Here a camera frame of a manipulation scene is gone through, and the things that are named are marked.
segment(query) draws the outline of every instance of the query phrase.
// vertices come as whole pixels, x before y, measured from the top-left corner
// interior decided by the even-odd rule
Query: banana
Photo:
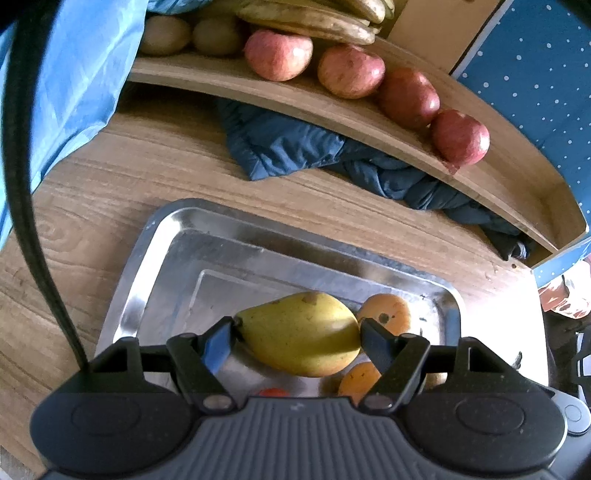
[[[394,13],[394,10],[396,10],[396,7],[394,5],[394,0],[382,0],[382,2],[384,3],[385,7],[390,10],[392,13]]]
[[[237,15],[249,23],[309,37],[357,45],[375,41],[374,32],[359,21],[322,6],[294,5],[287,0],[253,0],[243,5]]]
[[[340,14],[340,15],[343,15],[344,17],[348,17],[352,20],[355,20],[358,23],[365,25],[366,27],[369,26],[369,20],[365,20],[363,18],[356,17],[356,16],[352,15],[350,12],[343,12],[342,10],[339,9],[340,5],[334,4],[330,0],[270,0],[270,1],[273,3],[276,3],[276,4],[287,4],[287,5],[299,5],[301,7],[312,7],[317,10],[324,11],[325,13],[327,13],[329,15],[333,15],[335,13]]]
[[[386,7],[382,0],[338,0],[340,4],[373,23],[381,23],[386,17]]]

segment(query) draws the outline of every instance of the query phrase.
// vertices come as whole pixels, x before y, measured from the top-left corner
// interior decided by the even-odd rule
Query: curved wooden shelf
[[[413,66],[430,79],[442,106],[474,116],[491,132],[491,148],[451,176],[431,146],[384,117],[369,100],[341,100],[313,78],[284,83],[256,76],[243,59],[196,53],[139,57],[129,80],[239,100],[321,125],[382,150],[446,182],[526,232],[551,254],[577,242],[587,223],[550,162],[491,106],[445,72],[380,38],[369,46],[387,66]]]

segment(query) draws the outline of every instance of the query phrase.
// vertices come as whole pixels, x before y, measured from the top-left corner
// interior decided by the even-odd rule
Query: dark blue jacket
[[[405,162],[326,128],[234,100],[217,100],[232,157],[251,180],[327,167],[382,197],[415,210],[442,210],[464,225],[480,225],[508,260],[534,245],[505,219]]]

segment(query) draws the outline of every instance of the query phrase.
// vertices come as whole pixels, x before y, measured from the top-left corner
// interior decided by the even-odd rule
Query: wood grain
[[[448,73],[499,0],[408,0],[388,40]]]
[[[544,203],[548,192],[564,190],[566,182],[550,162],[491,106],[441,70],[416,56],[376,39],[370,49],[387,66],[412,65],[423,71],[440,94],[443,106],[453,106],[482,121],[491,132],[491,149],[474,166],[451,176],[430,144],[384,117],[367,100],[341,100],[313,79],[290,82],[262,80],[241,59],[211,59],[192,53],[136,59],[130,79],[172,86],[252,103],[321,125],[396,156],[448,183],[513,223],[550,252],[584,235],[587,224],[578,205],[565,203],[570,221]]]
[[[418,212],[321,170],[247,181],[230,158],[212,99],[149,91],[37,190],[35,212],[51,272],[92,355],[127,257],[150,214],[201,197],[365,248],[439,275],[466,303],[464,335],[482,339],[547,382],[541,310],[531,271],[503,262],[478,229]],[[28,419],[76,368],[66,340],[10,236],[0,252],[0,442],[43,467]]]

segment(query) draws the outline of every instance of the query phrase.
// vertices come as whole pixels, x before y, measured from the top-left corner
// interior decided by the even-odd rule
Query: orange
[[[357,364],[341,380],[339,396],[351,397],[353,404],[358,405],[381,376],[372,362]]]
[[[368,298],[355,317],[358,321],[373,318],[392,335],[400,335],[411,330],[408,302],[391,293],[378,293]]]

